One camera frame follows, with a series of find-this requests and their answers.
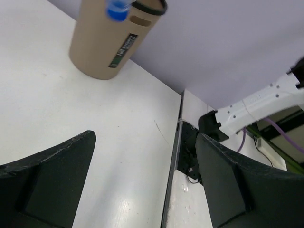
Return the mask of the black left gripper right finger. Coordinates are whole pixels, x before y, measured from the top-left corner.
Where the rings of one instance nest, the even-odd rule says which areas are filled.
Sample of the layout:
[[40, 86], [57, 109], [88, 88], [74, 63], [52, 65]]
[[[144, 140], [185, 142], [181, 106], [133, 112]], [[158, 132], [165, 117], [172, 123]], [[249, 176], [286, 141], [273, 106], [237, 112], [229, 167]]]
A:
[[213, 227], [303, 227], [303, 175], [257, 162], [201, 133], [195, 146]]

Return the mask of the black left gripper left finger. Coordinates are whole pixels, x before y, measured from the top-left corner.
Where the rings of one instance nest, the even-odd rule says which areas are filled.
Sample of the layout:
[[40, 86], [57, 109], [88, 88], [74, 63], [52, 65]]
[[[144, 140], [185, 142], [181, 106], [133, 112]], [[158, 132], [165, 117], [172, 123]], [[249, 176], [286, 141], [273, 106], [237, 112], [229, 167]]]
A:
[[57, 146], [0, 167], [2, 228], [70, 228], [96, 135], [85, 131]]

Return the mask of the tan cylindrical bin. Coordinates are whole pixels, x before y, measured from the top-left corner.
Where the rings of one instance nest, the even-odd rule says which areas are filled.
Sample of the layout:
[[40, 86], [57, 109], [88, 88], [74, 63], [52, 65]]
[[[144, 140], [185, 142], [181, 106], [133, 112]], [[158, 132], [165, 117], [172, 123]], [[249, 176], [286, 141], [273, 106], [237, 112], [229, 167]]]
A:
[[167, 8], [164, 0], [133, 0], [126, 20], [118, 22], [108, 17], [106, 0], [83, 0], [69, 50], [72, 63], [90, 77], [114, 78]]

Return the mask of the blue cap barcode bottle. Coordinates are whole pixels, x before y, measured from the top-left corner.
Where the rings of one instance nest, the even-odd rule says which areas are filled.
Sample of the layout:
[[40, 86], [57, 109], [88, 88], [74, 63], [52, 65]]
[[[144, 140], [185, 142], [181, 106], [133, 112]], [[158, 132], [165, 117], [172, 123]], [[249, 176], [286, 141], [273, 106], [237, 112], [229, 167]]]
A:
[[118, 22], [126, 20], [132, 2], [132, 0], [107, 0], [106, 13], [108, 17]]

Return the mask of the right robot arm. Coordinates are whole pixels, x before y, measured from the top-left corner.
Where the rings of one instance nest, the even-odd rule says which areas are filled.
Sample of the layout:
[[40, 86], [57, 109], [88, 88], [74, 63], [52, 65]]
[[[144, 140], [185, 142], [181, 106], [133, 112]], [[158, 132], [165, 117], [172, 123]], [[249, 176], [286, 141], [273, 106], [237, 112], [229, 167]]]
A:
[[301, 228], [304, 177], [235, 152], [222, 142], [270, 115], [304, 103], [304, 62], [264, 89], [199, 119], [195, 148], [215, 228]]

